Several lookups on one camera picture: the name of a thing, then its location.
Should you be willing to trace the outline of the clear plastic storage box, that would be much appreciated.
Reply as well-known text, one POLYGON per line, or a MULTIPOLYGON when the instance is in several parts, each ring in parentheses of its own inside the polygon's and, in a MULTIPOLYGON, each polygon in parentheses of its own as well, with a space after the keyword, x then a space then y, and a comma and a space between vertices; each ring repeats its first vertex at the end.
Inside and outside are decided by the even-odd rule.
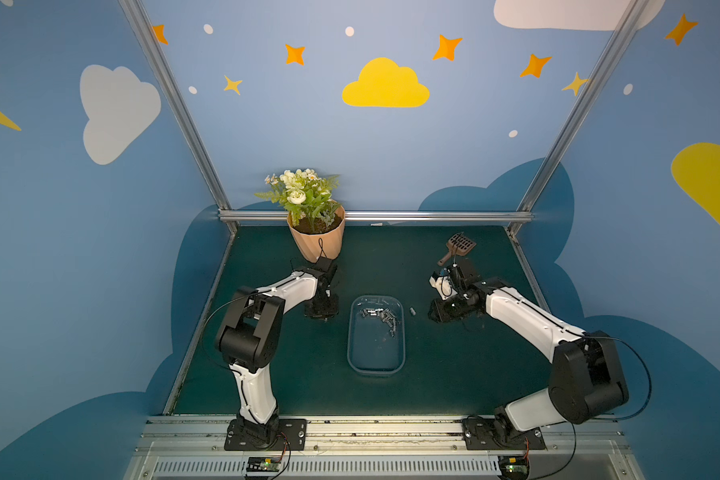
POLYGON ((347 361, 359 375, 390 377, 406 361, 405 312, 399 300, 385 295, 361 295, 351 304, 347 344, 347 361), (398 318, 395 337, 388 327, 374 317, 362 317, 364 308, 387 308, 398 318))

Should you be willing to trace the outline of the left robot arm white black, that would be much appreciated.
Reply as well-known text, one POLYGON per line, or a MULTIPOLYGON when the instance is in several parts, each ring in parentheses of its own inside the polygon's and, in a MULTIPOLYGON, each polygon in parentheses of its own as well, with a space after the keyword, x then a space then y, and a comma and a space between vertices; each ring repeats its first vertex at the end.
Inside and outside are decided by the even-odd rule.
POLYGON ((270 363, 275 356, 283 317, 305 303, 311 318, 338 313, 338 297, 330 293, 337 271, 333 262, 294 270, 268 286, 239 288, 227 308, 214 345, 234 375, 240 407, 230 423, 225 448, 268 449, 281 438, 279 407, 270 363))

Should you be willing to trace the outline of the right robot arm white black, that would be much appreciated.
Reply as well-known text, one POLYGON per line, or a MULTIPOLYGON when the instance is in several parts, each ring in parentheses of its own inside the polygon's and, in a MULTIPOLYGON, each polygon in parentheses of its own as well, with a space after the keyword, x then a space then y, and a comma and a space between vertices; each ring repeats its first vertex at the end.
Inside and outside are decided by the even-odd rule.
POLYGON ((605 333, 568 324, 501 281, 459 286, 434 274, 429 284, 438 295, 432 303, 437 320, 485 313, 522 336, 551 364, 547 387, 495 410, 488 432, 500 448, 520 448, 543 426, 580 425, 628 402, 615 340, 605 333))

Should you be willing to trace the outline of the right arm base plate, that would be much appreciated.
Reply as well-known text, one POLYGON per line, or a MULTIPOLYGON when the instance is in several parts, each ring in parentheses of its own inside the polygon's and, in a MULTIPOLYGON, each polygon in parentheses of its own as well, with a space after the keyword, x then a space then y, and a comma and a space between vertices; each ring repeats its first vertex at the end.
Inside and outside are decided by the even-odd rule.
POLYGON ((539 429, 520 432, 503 418, 469 415, 461 420, 463 438, 468 450, 546 449, 539 429))

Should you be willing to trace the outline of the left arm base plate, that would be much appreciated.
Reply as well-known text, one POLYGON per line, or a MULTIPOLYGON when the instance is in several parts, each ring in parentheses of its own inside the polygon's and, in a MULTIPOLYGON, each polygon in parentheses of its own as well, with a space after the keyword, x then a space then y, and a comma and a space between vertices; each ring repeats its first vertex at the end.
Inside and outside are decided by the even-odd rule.
POLYGON ((258 424, 237 416, 227 428, 225 451, 274 451, 282 449, 303 451, 308 422, 302 418, 279 417, 266 424, 258 424))

